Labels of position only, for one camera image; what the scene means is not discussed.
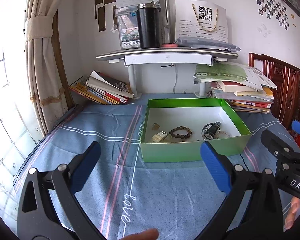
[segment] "metal pole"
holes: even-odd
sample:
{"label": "metal pole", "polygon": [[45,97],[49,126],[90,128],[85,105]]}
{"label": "metal pole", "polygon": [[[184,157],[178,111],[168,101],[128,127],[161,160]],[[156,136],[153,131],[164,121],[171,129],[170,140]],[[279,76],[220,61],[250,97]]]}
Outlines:
{"label": "metal pole", "polygon": [[170,37],[170,15],[169,15],[169,0],[164,0],[164,4],[166,6],[166,17],[167,17],[167,22],[168,22],[168,30],[169,30],[169,41],[171,42],[171,37]]}
{"label": "metal pole", "polygon": [[128,66],[128,74],[129,74],[130,87],[131,87],[132,93],[134,94],[133,98],[137,98],[138,93],[137,93],[136,78],[134,75],[134,65],[133,64]]}
{"label": "metal pole", "polygon": [[201,82],[200,83],[200,89],[199,89],[199,96],[205,97],[205,95],[206,95],[206,83]]}

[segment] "gold rope handle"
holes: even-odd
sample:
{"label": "gold rope handle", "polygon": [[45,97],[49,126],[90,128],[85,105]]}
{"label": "gold rope handle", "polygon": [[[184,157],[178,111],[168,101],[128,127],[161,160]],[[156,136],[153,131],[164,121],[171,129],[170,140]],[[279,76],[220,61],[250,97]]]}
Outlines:
{"label": "gold rope handle", "polygon": [[205,28],[201,25],[201,22],[199,22],[199,17],[198,17],[198,15],[197,15],[197,11],[195,10],[194,4],[192,4],[192,8],[193,8],[193,12],[194,12],[195,16],[197,17],[197,21],[198,21],[198,23],[199,23],[199,26],[200,26],[204,31],[206,31],[206,32],[208,32],[208,33],[211,33],[211,32],[213,32],[213,31],[217,28],[218,8],[216,8],[216,9],[217,9],[216,23],[215,23],[215,25],[214,25],[214,27],[213,27],[212,30],[207,30],[207,29],[205,29]]}

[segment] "desk shelf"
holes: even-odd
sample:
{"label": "desk shelf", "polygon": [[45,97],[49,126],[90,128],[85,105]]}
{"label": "desk shelf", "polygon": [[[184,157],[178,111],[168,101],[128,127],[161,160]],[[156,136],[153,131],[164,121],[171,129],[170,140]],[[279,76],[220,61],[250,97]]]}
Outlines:
{"label": "desk shelf", "polygon": [[[97,56],[98,61],[109,61],[109,63],[124,61],[124,65],[128,67],[130,87],[135,95],[139,98],[135,81],[136,64],[150,63],[189,63],[189,64],[207,64],[213,65],[213,60],[227,61],[228,59],[237,59],[238,54],[230,51],[217,49],[201,49],[201,48],[152,48],[152,49],[128,49],[117,50]],[[198,97],[204,97],[205,83],[200,84],[200,91],[196,93]]]}

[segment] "window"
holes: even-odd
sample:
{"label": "window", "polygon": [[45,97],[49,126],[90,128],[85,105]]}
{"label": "window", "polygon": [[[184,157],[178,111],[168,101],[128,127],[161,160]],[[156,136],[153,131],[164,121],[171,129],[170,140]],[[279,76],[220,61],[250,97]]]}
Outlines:
{"label": "window", "polygon": [[26,0],[0,0],[0,216],[15,233],[19,199],[13,181],[42,139],[29,96],[25,8]]}

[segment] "thermos lid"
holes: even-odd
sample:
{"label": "thermos lid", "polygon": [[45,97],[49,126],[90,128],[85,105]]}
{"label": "thermos lid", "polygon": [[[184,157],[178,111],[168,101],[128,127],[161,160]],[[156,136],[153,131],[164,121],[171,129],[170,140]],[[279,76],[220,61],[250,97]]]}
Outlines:
{"label": "thermos lid", "polygon": [[151,3],[141,3],[138,5],[137,9],[141,9],[141,8],[156,8],[157,6],[155,5],[155,2],[152,1]]}

